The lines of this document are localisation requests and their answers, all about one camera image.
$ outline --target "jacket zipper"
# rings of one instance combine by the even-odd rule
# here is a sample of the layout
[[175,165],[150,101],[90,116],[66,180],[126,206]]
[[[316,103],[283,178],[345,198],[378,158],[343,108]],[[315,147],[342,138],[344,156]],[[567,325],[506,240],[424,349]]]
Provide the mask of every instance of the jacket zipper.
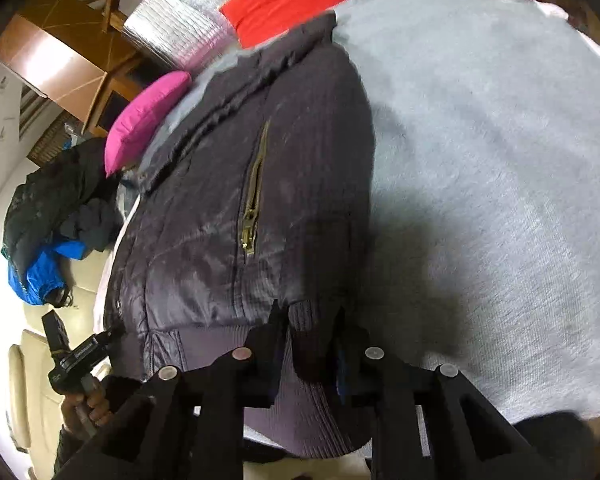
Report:
[[260,136],[260,145],[256,159],[251,167],[249,177],[249,188],[247,190],[247,199],[242,216],[242,225],[240,229],[240,244],[245,256],[253,256],[255,253],[256,234],[258,231],[258,215],[260,213],[260,191],[262,190],[262,173],[264,169],[264,159],[267,155],[267,136],[269,133],[269,123],[267,121],[262,129]]

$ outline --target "dark clothing pile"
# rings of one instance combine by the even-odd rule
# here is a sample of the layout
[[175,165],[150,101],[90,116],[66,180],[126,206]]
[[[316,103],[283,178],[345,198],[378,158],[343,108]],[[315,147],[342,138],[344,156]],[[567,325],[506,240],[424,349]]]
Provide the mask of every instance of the dark clothing pile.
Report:
[[[105,139],[94,138],[59,153],[13,194],[2,254],[10,263],[11,287],[31,304],[43,304],[50,291],[65,288],[54,247],[77,240],[80,255],[85,247],[102,251],[120,230],[117,213],[107,202],[115,186],[105,176],[104,146]],[[67,227],[61,230],[64,222]]]
[[119,228],[120,217],[111,204],[92,198],[62,222],[60,234],[80,240],[88,249],[103,251],[115,240]]
[[103,181],[104,144],[90,139],[64,150],[16,188],[4,218],[2,252],[21,281],[54,229]]
[[334,319],[354,305],[374,152],[365,91],[334,26],[333,13],[318,17],[210,81],[141,178],[105,307],[106,327],[126,329],[112,368],[142,379],[209,365],[274,300],[288,306],[276,403],[247,408],[245,424],[304,457],[370,436],[365,414],[319,382]]

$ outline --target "blue bag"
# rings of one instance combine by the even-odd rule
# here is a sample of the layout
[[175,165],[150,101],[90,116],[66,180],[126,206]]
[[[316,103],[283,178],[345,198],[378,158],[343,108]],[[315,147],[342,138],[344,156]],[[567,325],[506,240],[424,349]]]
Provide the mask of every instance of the blue bag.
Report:
[[58,288],[64,289],[65,282],[58,269],[57,254],[81,260],[86,252],[85,245],[78,240],[67,240],[52,246],[45,246],[37,259],[27,269],[26,283],[20,283],[18,274],[9,263],[9,285],[18,297],[32,305],[49,303],[48,295]]

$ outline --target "hand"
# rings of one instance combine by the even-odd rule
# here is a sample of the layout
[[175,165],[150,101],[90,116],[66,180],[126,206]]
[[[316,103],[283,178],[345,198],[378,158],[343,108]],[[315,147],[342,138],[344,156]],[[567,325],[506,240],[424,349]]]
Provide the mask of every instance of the hand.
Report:
[[[102,384],[100,384],[97,378],[93,378],[93,382],[96,388],[87,396],[87,405],[91,408],[89,418],[99,427],[109,422],[113,414],[109,409],[109,401],[105,397]],[[85,433],[80,418],[78,418],[78,414],[75,411],[76,406],[83,402],[83,400],[83,394],[67,394],[60,405],[64,428],[77,438],[82,438]]]

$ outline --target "red pillow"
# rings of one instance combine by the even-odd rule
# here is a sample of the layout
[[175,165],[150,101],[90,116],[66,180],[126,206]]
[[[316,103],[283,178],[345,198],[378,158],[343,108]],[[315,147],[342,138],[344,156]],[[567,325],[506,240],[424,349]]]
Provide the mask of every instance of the red pillow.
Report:
[[344,0],[229,0],[220,11],[248,48],[304,23]]

